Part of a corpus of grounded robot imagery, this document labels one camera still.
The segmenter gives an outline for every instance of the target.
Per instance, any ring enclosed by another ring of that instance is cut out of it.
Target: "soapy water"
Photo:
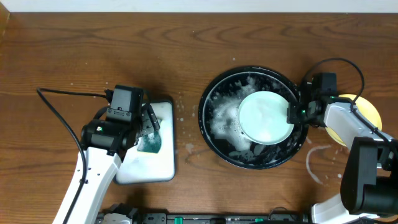
[[[274,77],[251,72],[236,74],[221,81],[208,94],[205,103],[205,131],[215,147],[224,155],[246,165],[264,165],[288,159],[301,135],[301,126],[295,126],[291,135],[274,145],[262,145],[249,140],[238,122],[238,109],[245,97],[256,91],[272,91],[287,101],[295,101],[287,86]]]
[[[155,144],[155,142],[156,142],[155,133],[150,133],[150,134],[148,134],[148,141],[149,141],[151,144]]]
[[[251,141],[243,134],[238,121],[239,105],[251,93],[256,92],[255,80],[251,77],[247,79],[248,85],[242,86],[240,81],[236,86],[241,89],[235,95],[223,95],[218,92],[210,101],[214,107],[213,119],[210,120],[211,133],[215,139],[225,139],[231,143],[237,151],[247,151],[250,148]]]

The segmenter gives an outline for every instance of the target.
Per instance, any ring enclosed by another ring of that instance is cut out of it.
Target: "wood grain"
[[[0,223],[51,223],[70,183],[77,148],[35,93],[38,86],[101,93],[139,86],[181,100],[176,110],[177,173],[170,182],[111,184],[103,208],[128,203],[184,213],[306,210],[339,192],[348,151],[324,129],[310,129],[302,150],[269,170],[244,170],[221,160],[201,137],[194,108],[221,72],[262,65],[298,82],[315,62],[346,57],[366,77],[363,96],[379,110],[383,130],[398,136],[398,15],[387,14],[12,14],[0,61]],[[342,93],[359,78],[343,63]],[[99,98],[49,94],[80,133]],[[193,144],[193,153],[185,149]],[[316,151],[305,168],[308,151]]]

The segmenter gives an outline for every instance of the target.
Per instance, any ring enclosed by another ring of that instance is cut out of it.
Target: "black bowl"
[[[207,145],[225,161],[247,169],[268,169],[283,164],[300,150],[308,126],[295,125],[288,138],[273,145],[248,140],[238,127],[236,112],[240,102],[255,91],[272,91],[288,102],[299,98],[294,83],[271,69],[234,68],[215,78],[203,93],[199,127]]]

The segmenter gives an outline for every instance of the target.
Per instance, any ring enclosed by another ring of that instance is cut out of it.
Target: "black cable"
[[[310,74],[312,74],[313,71],[314,71],[319,65],[321,65],[322,63],[329,62],[329,61],[334,61],[334,60],[339,60],[339,61],[343,61],[343,62],[349,63],[350,65],[352,65],[352,66],[357,70],[357,72],[359,73],[359,76],[361,77],[361,89],[360,89],[359,93],[355,96],[354,100],[351,102],[351,105],[350,105],[350,110],[351,110],[351,112],[352,112],[352,113],[355,115],[355,117],[357,117],[363,124],[365,124],[365,126],[368,127],[374,134],[376,134],[377,136],[379,136],[379,137],[389,146],[390,150],[394,153],[394,155],[395,155],[396,158],[398,159],[398,151],[397,151],[397,149],[396,149],[392,144],[390,144],[389,140],[388,140],[383,134],[381,134],[381,133],[379,132],[379,128],[377,128],[377,127],[374,128],[372,124],[370,124],[369,122],[367,122],[365,119],[363,119],[363,118],[357,113],[357,108],[354,108],[354,104],[355,104],[356,100],[359,98],[359,96],[361,96],[363,90],[365,89],[365,78],[364,78],[364,76],[363,76],[363,73],[362,73],[361,69],[360,69],[354,62],[352,62],[352,61],[350,61],[350,60],[348,60],[348,59],[339,58],[339,57],[337,57],[337,58],[328,58],[328,59],[324,59],[324,60],[322,60],[322,61],[316,63],[316,64],[304,75],[303,80],[302,80],[302,84],[308,81],[308,80],[307,80],[308,76],[309,76]]]
[[[273,209],[269,212],[269,214],[268,214],[268,220],[271,220],[272,214],[273,214],[276,210],[278,210],[278,209],[283,209],[283,210],[285,210],[285,211],[288,211],[287,208],[282,207],[282,206],[278,206],[278,207],[276,207],[276,208],[273,208]],[[290,215],[290,217],[292,218],[293,221],[298,221],[296,218],[293,218],[293,216],[292,216],[291,214],[288,214],[288,215]]]
[[[77,199],[78,199],[78,197],[80,195],[81,189],[83,188],[83,186],[84,186],[84,184],[86,182],[86,176],[87,176],[87,164],[86,163],[87,163],[87,161],[86,161],[85,153],[83,152],[83,149],[81,147],[81,144],[80,144],[75,132],[73,132],[72,128],[64,120],[64,118],[60,115],[60,113],[58,113],[58,111],[44,97],[42,91],[51,92],[51,93],[68,94],[68,95],[78,95],[78,96],[98,96],[98,97],[103,97],[103,98],[106,98],[106,96],[100,95],[100,94],[94,94],[94,93],[76,93],[76,92],[69,92],[69,91],[50,90],[50,89],[47,89],[47,88],[37,88],[36,91],[37,91],[37,94],[39,94],[39,96],[43,100],[43,102],[50,108],[50,110],[57,116],[57,118],[61,121],[61,123],[66,127],[66,129],[69,131],[70,135],[72,136],[73,140],[75,140],[76,145],[77,145],[77,147],[79,149],[79,152],[80,152],[81,161],[83,163],[83,173],[81,175],[81,180],[80,180],[79,187],[78,187],[78,189],[76,191],[75,197],[72,200],[72,203],[70,204],[68,212],[65,215],[65,219],[63,220],[63,224],[66,224],[66,223],[68,223],[69,216],[72,213],[73,208],[74,208],[74,206],[76,204],[76,201],[77,201]]]
[[[60,93],[60,94],[67,94],[67,95],[75,95],[75,96],[98,96],[105,99],[108,99],[106,95],[101,95],[97,93],[78,93],[78,92],[70,92],[70,91],[62,91],[62,90],[51,90],[48,88],[38,88],[40,91],[46,91],[49,93]]]

